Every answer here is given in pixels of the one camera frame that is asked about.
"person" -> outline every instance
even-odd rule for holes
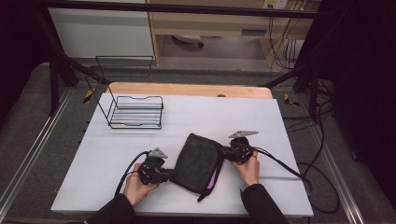
[[[245,190],[241,190],[241,198],[249,213],[249,223],[289,223],[265,187],[259,183],[260,162],[257,160],[257,156],[258,153],[255,151],[247,162],[242,164],[233,162],[233,166],[239,171],[241,179],[247,185]],[[140,164],[137,163],[134,166],[134,171],[137,171],[139,166]],[[159,185],[157,184],[144,185],[140,181],[137,172],[132,172],[127,177],[123,194],[116,196],[93,217],[88,218],[83,223],[132,223],[134,220],[134,206],[158,187]]]

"black fabric case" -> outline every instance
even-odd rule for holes
[[[218,153],[222,145],[191,133],[177,158],[169,180],[191,192],[201,194],[200,202],[216,185],[224,159]]]

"cabinet door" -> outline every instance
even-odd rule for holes
[[[147,12],[50,8],[49,13],[69,57],[154,55]]]

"white table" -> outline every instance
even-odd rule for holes
[[[110,94],[104,94],[101,105],[109,105],[110,99]],[[122,174],[138,153],[159,147],[169,156],[163,167],[173,168],[190,133],[227,146],[228,136],[236,131],[258,131],[248,137],[252,146],[266,149],[298,170],[276,100],[163,95],[163,102],[161,130],[110,129],[97,108],[51,210],[65,214],[99,210],[114,196]],[[283,214],[313,216],[302,181],[263,155],[259,160],[260,182]],[[199,195],[166,182],[135,211],[148,216],[241,217],[247,214],[239,195],[243,188],[237,171],[226,161],[214,190],[200,203]]]

